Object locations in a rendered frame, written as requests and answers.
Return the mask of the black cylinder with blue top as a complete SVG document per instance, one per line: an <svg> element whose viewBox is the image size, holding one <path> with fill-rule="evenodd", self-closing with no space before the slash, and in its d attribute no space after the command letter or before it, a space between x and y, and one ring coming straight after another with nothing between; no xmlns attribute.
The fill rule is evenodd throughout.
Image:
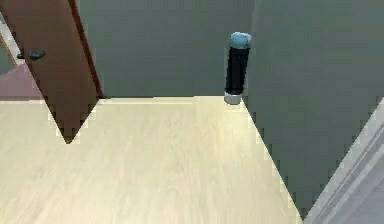
<svg viewBox="0 0 384 224"><path fill-rule="evenodd" d="M234 32L230 35L224 89L224 101L229 105L238 105L241 102L251 39L250 34L243 32Z"/></svg>

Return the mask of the brown wooden room door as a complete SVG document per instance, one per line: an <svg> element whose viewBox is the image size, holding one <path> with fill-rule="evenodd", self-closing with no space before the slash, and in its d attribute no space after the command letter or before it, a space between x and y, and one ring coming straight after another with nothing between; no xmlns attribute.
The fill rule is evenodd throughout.
<svg viewBox="0 0 384 224"><path fill-rule="evenodd" d="M21 51L46 55L25 63L66 143L104 97L75 0L0 0Z"/></svg>

